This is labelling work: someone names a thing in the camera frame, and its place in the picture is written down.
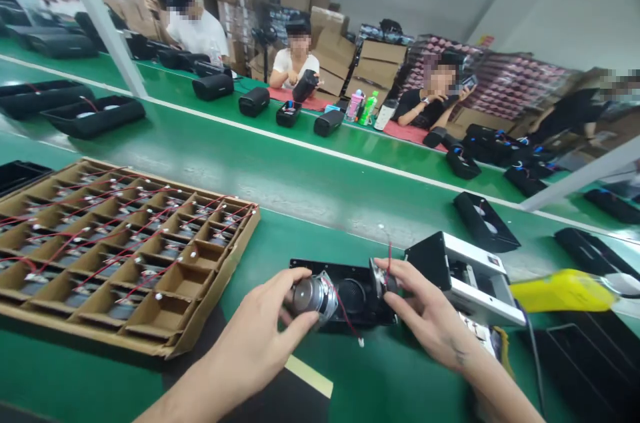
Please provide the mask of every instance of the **white t-shirt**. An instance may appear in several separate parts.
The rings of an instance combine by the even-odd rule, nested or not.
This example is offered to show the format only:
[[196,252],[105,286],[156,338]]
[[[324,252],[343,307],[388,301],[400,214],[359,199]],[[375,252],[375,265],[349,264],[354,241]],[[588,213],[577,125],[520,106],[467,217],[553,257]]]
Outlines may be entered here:
[[187,51],[204,53],[211,58],[211,62],[215,62],[219,56],[229,56],[225,30],[208,11],[203,11],[200,19],[189,19],[170,11],[167,32]]
[[[278,51],[278,54],[275,56],[275,61],[273,62],[273,68],[279,73],[289,73],[293,70],[293,61],[291,60],[290,49],[281,49]],[[312,69],[315,73],[320,73],[320,61],[318,61],[316,56],[307,56],[305,64],[303,64],[302,69],[300,69],[300,72],[298,73],[298,79],[302,78],[302,75],[307,69]],[[289,78],[285,80],[282,87],[286,89],[293,89],[293,86],[289,84]]]

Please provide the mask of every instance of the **green bottle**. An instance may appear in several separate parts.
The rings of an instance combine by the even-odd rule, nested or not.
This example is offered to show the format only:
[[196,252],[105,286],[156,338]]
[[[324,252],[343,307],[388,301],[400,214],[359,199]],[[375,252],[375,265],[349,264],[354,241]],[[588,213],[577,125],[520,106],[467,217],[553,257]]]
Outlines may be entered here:
[[378,96],[378,92],[374,91],[371,94],[371,97],[365,103],[365,108],[362,110],[360,119],[358,119],[358,123],[362,126],[368,125],[369,121],[371,120],[371,113],[373,113],[375,106],[378,104],[378,99],[376,98],[376,96]]

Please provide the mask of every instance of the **white pillar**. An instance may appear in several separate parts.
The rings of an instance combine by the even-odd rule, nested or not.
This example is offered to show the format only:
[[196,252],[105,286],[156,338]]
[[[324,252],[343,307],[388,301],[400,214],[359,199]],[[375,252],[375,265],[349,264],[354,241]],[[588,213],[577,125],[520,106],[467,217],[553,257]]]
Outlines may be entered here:
[[640,136],[620,145],[604,156],[578,169],[564,179],[531,196],[520,204],[525,211],[535,211],[541,207],[553,203],[566,195],[578,191],[589,183],[602,178],[624,165],[640,158]]
[[81,1],[133,95],[139,98],[148,97],[140,71],[129,57],[129,52],[113,25],[104,2],[102,0]]

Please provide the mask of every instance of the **person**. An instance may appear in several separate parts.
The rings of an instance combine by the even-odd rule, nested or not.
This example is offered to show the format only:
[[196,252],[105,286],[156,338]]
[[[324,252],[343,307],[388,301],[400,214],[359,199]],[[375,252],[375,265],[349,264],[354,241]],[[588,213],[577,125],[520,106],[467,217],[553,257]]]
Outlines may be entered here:
[[430,130],[445,127],[453,108],[469,97],[475,86],[455,88],[459,56],[443,53],[421,89],[410,89],[400,97],[392,121],[400,126],[412,125]]
[[542,144],[563,131],[570,130],[584,135],[590,145],[598,145],[595,139],[597,121],[611,105],[637,86],[638,75],[620,77],[611,87],[579,89],[560,99],[544,111],[529,127],[527,139]]
[[192,53],[204,53],[212,62],[225,63],[229,56],[222,24],[196,0],[164,0],[169,10],[165,36]]
[[[442,291],[409,262],[376,259],[375,263],[383,270],[390,269],[402,288],[414,295],[405,300],[387,292],[385,301],[432,358],[470,383],[494,418],[508,423],[543,421]],[[318,321],[316,312],[293,319],[282,308],[291,286],[310,275],[307,268],[283,270],[247,294],[213,347],[136,423],[218,421],[266,387]],[[279,317],[288,324],[282,333],[277,329]]]
[[305,71],[311,69],[320,77],[320,61],[310,54],[311,23],[308,18],[290,21],[287,24],[289,47],[281,49],[275,56],[269,86],[293,89]]

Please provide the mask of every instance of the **red mat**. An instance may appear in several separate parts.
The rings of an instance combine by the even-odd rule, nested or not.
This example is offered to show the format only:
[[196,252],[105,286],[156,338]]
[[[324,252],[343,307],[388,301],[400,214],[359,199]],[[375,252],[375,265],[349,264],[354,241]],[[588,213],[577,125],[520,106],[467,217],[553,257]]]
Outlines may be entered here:
[[[272,99],[276,99],[277,101],[282,101],[286,103],[287,101],[293,101],[293,94],[290,89],[284,88],[269,88],[269,95]],[[325,101],[324,99],[318,98],[317,96],[312,96],[307,98],[307,100],[302,103],[302,107],[304,109],[309,109],[311,111],[319,111],[324,113],[325,108],[328,105],[335,105],[335,102]]]
[[[425,136],[429,134],[426,129],[418,128],[417,126],[400,126],[395,121],[389,121],[385,126],[384,132],[389,136],[396,137],[398,139],[402,139],[403,141],[410,141],[411,143],[417,143],[419,145],[423,144],[423,140]],[[435,147],[438,151],[447,152],[447,148],[442,145],[438,145]]]

